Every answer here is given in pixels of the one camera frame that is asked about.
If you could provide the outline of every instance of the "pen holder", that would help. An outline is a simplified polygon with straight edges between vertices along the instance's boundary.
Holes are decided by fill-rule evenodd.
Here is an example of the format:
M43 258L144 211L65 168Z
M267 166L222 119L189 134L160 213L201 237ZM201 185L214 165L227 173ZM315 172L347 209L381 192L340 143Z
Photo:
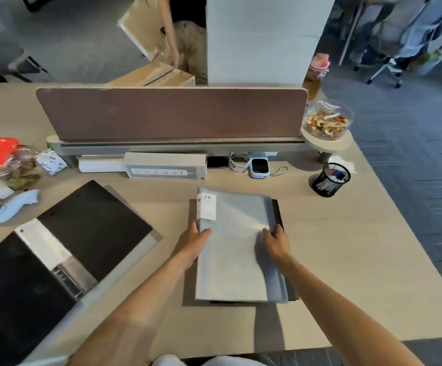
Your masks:
M350 181L350 172L344 166L338 163L327 163L319 176L311 183L311 187L317 194L331 197L348 181Z

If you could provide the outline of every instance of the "light wooden desk surface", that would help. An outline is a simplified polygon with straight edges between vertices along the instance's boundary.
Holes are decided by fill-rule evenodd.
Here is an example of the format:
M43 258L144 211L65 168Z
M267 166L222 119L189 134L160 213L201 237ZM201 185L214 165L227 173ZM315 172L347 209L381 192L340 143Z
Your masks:
M34 85L0 84L0 136L45 147L53 133L34 95ZM355 163L334 197L316 195L303 171L289 164L279 177L254 180L229 169L209 170L205 182L131 180L118 173L81 174L65 170L38 185L40 202L25 206L0 224L0 241L89 181L111 185L163 235L163 240L102 298L96 300L45 352L72 353L128 293L167 259L187 227L189 199L200 185L263 193L279 201L296 258L341 294L363 308L401 340L442 337L442 279L355 143L340 153ZM313 150L292 155L314 166ZM193 283L186 286L192 291ZM250 353L328 346L301 301L277 306L196 307L183 305L184 282L173 295L158 329L151 357Z

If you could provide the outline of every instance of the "office chair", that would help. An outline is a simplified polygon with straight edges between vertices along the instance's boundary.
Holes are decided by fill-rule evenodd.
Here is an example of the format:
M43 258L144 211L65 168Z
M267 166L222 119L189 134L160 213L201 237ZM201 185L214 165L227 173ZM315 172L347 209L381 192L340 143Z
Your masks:
M48 80L52 78L48 71L39 65L19 44L16 26L7 7L0 1L0 70L25 82L32 82L23 76L29 73L44 72Z
M399 12L398 5L393 13ZM430 41L442 33L442 0L429 0L422 10L404 29L391 22L392 14L376 26L375 33L369 41L377 53L384 56L383 66L367 81L372 80L383 71L388 71L393 79L397 80L396 88L401 87L399 78L403 68L397 64L397 59L412 57L426 48Z

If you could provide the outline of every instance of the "mcdonald's bag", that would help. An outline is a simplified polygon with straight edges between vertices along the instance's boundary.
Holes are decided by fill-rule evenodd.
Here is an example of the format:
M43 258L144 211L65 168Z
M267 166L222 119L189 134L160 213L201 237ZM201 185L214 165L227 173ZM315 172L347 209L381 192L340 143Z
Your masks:
M16 139L0 138L0 179L14 190L33 185L40 178L34 159L38 153Z

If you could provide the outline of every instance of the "floor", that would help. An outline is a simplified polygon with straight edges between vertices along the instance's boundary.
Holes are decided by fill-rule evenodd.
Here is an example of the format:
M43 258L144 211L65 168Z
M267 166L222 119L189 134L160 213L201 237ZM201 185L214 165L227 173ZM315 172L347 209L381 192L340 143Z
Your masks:
M147 63L117 26L132 0L54 0L31 14L3 0L32 56L55 81L105 83ZM342 44L323 36L333 64L323 89L355 114L352 133L407 223L442 275L442 63L426 78L404 75L395 89L384 74L336 65ZM442 339L407 342L426 365L442 365ZM280 366L339 364L331 348L269 355Z

